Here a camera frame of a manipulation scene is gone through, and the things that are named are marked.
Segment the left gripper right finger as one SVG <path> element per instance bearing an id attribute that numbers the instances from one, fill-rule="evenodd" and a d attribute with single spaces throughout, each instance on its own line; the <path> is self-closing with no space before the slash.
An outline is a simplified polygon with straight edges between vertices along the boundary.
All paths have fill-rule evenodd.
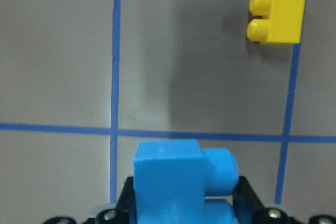
<path id="1" fill-rule="evenodd" d="M 260 219 L 264 205 L 245 176 L 239 176 L 233 192 L 233 209 L 237 219 Z"/>

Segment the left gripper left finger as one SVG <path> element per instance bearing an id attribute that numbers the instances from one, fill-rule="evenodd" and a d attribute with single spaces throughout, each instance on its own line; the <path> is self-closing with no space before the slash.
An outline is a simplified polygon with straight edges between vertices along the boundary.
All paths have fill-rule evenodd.
<path id="1" fill-rule="evenodd" d="M 119 216 L 135 216 L 135 192 L 133 176 L 126 178 L 115 210 Z"/>

